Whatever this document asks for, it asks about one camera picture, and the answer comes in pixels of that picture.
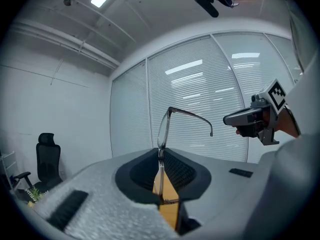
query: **eyeglass temple arm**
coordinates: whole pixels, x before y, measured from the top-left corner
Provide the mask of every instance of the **eyeglass temple arm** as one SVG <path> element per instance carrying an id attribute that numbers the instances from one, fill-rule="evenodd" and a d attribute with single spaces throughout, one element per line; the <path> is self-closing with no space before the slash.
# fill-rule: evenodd
<path id="1" fill-rule="evenodd" d="M 196 114 L 194 114 L 194 113 L 191 113 L 191 112 L 188 112 L 188 111 L 179 109 L 179 108 L 175 108 L 175 107 L 169 107 L 169 110 L 172 111 L 173 113 L 179 112 L 179 113 L 182 113 L 182 114 L 185 114 L 185 115 L 188 115 L 188 116 L 192 116 L 192 117 L 195 117 L 195 118 L 199 118 L 199 119 L 207 122 L 207 123 L 210 125 L 210 129 L 211 129 L 210 136 L 212 137 L 212 136 L 214 135 L 214 134 L 213 134 L 213 129 L 212 129 L 212 124 L 211 124 L 207 119 L 204 119 L 203 117 L 198 116 L 198 115 L 196 115 Z"/>

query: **black mesh chair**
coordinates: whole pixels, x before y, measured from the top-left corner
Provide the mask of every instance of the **black mesh chair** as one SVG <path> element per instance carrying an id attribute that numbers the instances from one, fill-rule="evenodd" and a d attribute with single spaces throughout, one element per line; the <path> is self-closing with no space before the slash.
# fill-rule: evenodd
<path id="1" fill-rule="evenodd" d="M 52 189 L 56 185 L 62 182 L 59 176 L 59 160 L 61 148 L 54 142 L 53 133 L 41 133 L 38 139 L 39 143 L 36 145 L 36 162 L 37 162 L 37 173 L 39 182 L 34 184 L 34 187 L 39 190 L 40 193 Z M 29 185 L 29 189 L 33 188 L 28 175 L 30 172 L 24 172 L 14 179 L 25 178 Z"/>

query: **black strip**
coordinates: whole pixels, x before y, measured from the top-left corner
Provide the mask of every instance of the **black strip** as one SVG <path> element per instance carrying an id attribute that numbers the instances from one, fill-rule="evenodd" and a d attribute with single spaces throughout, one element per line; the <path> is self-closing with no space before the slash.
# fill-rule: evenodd
<path id="1" fill-rule="evenodd" d="M 89 194 L 87 192 L 79 190 L 72 191 L 72 193 L 68 195 L 68 197 L 55 209 L 50 218 L 46 221 L 58 230 L 63 231 L 88 195 Z"/>
<path id="2" fill-rule="evenodd" d="M 251 176 L 253 174 L 252 171 L 241 170 L 241 169 L 237 169 L 237 168 L 231 169 L 229 171 L 229 173 L 236 174 L 236 175 L 243 176 L 243 177 L 247 177 L 247 178 L 251 178 Z"/>

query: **ceiling pipe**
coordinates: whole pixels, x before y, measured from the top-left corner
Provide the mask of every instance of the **ceiling pipe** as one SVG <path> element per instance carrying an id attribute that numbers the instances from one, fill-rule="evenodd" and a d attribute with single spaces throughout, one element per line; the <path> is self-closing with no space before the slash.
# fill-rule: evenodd
<path id="1" fill-rule="evenodd" d="M 93 46 L 84 43 L 83 41 L 63 33 L 54 28 L 42 25 L 40 23 L 32 22 L 30 20 L 15 21 L 12 24 L 11 30 L 39 38 L 50 43 L 67 48 L 71 51 L 80 53 L 94 61 L 97 61 L 112 70 L 116 69 L 120 65 L 120 62 L 105 54 L 104 52 L 94 48 Z"/>
<path id="2" fill-rule="evenodd" d="M 72 35 L 64 33 L 64 32 L 57 30 L 53 27 L 50 27 L 50 26 L 47 26 L 47 25 L 44 25 L 44 24 L 41 24 L 38 22 L 34 22 L 34 21 L 28 20 L 28 19 L 15 19 L 13 23 L 24 25 L 25 28 L 29 27 L 29 28 L 36 29 L 36 30 L 38 30 L 37 32 L 42 31 L 44 33 L 50 33 L 50 34 L 53 34 L 57 37 L 69 40 L 72 43 L 75 43 L 75 44 L 79 45 L 80 47 L 82 46 L 84 49 L 87 49 L 87 50 L 105 58 L 106 60 L 112 62 L 113 64 L 115 64 L 117 66 L 120 65 L 120 62 L 117 61 L 116 59 L 114 59 L 113 57 L 111 57 L 110 55 L 102 52 L 101 50 L 93 47 L 92 45 L 90 45 L 88 43 L 85 43 L 84 41 L 82 41 Z"/>
<path id="3" fill-rule="evenodd" d="M 67 46 L 67 45 L 64 45 L 63 43 L 59 43 L 59 42 L 57 42 L 57 41 L 50 40 L 50 39 L 45 38 L 45 37 L 42 37 L 42 36 L 40 36 L 40 35 L 38 35 L 38 34 L 34 34 L 34 33 L 31 33 L 31 32 L 26 32 L 26 31 L 23 31 L 23 30 L 18 30 L 18 29 L 15 29 L 15 28 L 10 28 L 9 31 L 12 31 L 12 32 L 15 32 L 15 33 L 19 33 L 19 34 L 22 34 L 22 35 L 25 35 L 25 36 L 29 36 L 29 37 L 41 39 L 41 40 L 47 41 L 47 42 L 49 42 L 49 43 L 58 45 L 58 46 L 60 46 L 60 47 L 66 48 L 66 49 L 68 49 L 68 50 L 70 50 L 70 51 L 73 51 L 73 52 L 76 52 L 76 53 L 78 52 L 78 50 L 77 50 L 76 48 L 69 47 L 69 46 Z M 106 66 L 106 67 L 108 67 L 109 69 L 112 69 L 110 65 L 103 63 L 103 62 L 102 62 L 101 60 L 99 60 L 98 58 L 89 56 L 89 55 L 87 55 L 87 54 L 85 54 L 85 53 L 83 53 L 83 52 L 81 52 L 80 54 L 83 55 L 83 56 L 85 56 L 85 57 L 87 57 L 87 58 L 89 58 L 89 59 L 91 59 L 91 60 L 94 60 L 94 61 L 96 61 L 96 62 L 98 62 L 98 63 L 100 63 L 100 64 L 102 64 L 102 65 L 104 65 L 104 66 Z"/>
<path id="4" fill-rule="evenodd" d="M 97 35 L 101 36 L 102 38 L 104 38 L 105 40 L 107 40 L 109 43 L 113 44 L 115 47 L 117 47 L 118 49 L 120 49 L 121 51 L 123 50 L 123 48 L 121 46 L 119 46 L 118 44 L 116 44 L 114 41 L 112 41 L 109 37 L 106 37 L 104 34 L 98 32 L 97 30 L 95 30 L 94 27 L 82 22 L 81 20 L 79 19 L 76 19 L 74 17 L 71 17 L 67 14 L 65 14 L 64 12 L 62 11 L 59 11 L 59 10 L 55 10 L 53 8 L 50 8 L 50 7 L 47 7 L 45 5 L 42 5 L 42 4 L 36 4 L 35 7 L 38 7 L 38 8 L 41 8 L 41 9 L 44 9 L 44 10 L 48 10 L 48 11 L 52 11 L 52 12 L 55 12 L 56 14 L 60 14 L 74 22 L 77 22 L 79 23 L 80 25 L 84 26 L 85 28 L 91 30 L 92 32 L 95 32 Z"/>
<path id="5" fill-rule="evenodd" d="M 113 24 L 115 27 L 117 27 L 119 30 L 121 30 L 126 36 L 128 36 L 132 41 L 134 41 L 136 43 L 136 40 L 130 35 L 128 34 L 128 32 L 126 32 L 122 27 L 120 27 L 118 24 L 116 24 L 114 21 L 112 21 L 111 19 L 109 19 L 108 17 L 106 17 L 105 15 L 103 15 L 101 12 L 95 10 L 94 8 L 90 7 L 89 5 L 86 5 L 85 3 L 79 1 L 79 0 L 74 0 L 77 3 L 79 3 L 80 5 L 88 8 L 89 10 L 93 11 L 96 14 L 99 14 L 102 18 L 104 18 L 105 20 L 107 20 L 108 22 L 110 22 L 111 24 Z"/>

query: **white shelf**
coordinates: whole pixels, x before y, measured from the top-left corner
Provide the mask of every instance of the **white shelf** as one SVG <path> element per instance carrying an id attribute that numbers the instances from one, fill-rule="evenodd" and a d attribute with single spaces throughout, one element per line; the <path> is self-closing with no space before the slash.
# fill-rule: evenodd
<path id="1" fill-rule="evenodd" d="M 15 152 L 13 151 L 12 153 L 10 153 L 10 154 L 2 154 L 2 156 L 0 156 L 0 160 L 2 160 L 2 159 L 5 159 L 5 158 L 7 158 L 7 157 L 9 157 L 9 156 L 11 156 L 11 155 L 13 155 Z"/>
<path id="2" fill-rule="evenodd" d="M 10 164 L 8 167 L 6 167 L 5 169 L 8 170 L 11 166 L 15 165 L 17 163 L 17 161 L 14 161 L 12 164 Z"/>

